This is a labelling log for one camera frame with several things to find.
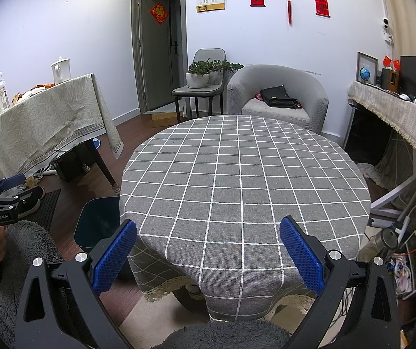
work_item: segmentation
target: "black bag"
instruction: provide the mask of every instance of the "black bag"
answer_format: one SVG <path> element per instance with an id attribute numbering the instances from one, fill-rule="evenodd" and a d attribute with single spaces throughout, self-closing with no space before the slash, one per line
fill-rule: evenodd
<path id="1" fill-rule="evenodd" d="M 265 101 L 269 107 L 286 107 L 289 109 L 298 108 L 298 101 L 289 97 L 284 85 L 263 89 L 260 93 L 263 101 Z"/>

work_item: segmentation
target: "potted plant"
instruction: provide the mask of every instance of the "potted plant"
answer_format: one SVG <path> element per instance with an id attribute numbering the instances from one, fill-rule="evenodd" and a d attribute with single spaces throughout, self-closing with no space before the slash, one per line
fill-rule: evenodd
<path id="1" fill-rule="evenodd" d="M 193 62 L 186 73 L 189 88 L 200 89 L 208 85 L 209 74 L 213 71 L 213 62 Z"/>
<path id="2" fill-rule="evenodd" d="M 239 69 L 242 69 L 243 67 L 244 66 L 242 64 L 231 63 L 231 62 L 228 62 L 227 60 L 223 60 L 223 61 L 214 60 L 214 62 L 213 62 L 214 71 L 219 71 L 219 72 L 235 73 Z"/>

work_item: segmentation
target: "round table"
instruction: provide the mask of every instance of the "round table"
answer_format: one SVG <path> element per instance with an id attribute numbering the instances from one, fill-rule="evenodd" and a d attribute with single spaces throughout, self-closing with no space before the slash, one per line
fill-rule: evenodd
<path id="1" fill-rule="evenodd" d="M 293 124 L 215 116 L 178 124 L 138 146 L 127 164 L 121 218 L 139 237 L 130 263 L 149 300 L 196 284 L 217 320 L 264 317 L 307 294 L 281 243 L 291 215 L 326 249 L 354 259 L 369 192 L 350 157 Z"/>

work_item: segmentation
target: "cardboard box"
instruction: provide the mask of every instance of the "cardboard box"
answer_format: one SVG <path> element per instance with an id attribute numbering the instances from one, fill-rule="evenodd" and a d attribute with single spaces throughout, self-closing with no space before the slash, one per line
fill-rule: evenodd
<path id="1" fill-rule="evenodd" d="M 177 114 L 175 112 L 151 115 L 152 127 L 174 126 L 177 123 Z"/>

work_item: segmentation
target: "wall-mounted camera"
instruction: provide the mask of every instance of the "wall-mounted camera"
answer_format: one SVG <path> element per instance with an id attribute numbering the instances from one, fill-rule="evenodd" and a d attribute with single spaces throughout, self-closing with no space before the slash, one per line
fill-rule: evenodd
<path id="1" fill-rule="evenodd" d="M 388 44 L 393 46 L 394 45 L 394 38 L 390 32 L 390 23 L 389 18 L 384 17 L 383 18 L 383 35 L 384 35 L 384 41 Z"/>
<path id="2" fill-rule="evenodd" d="M 388 31 L 389 29 L 389 18 L 387 17 L 383 18 L 383 28 L 384 28 L 384 31 Z"/>

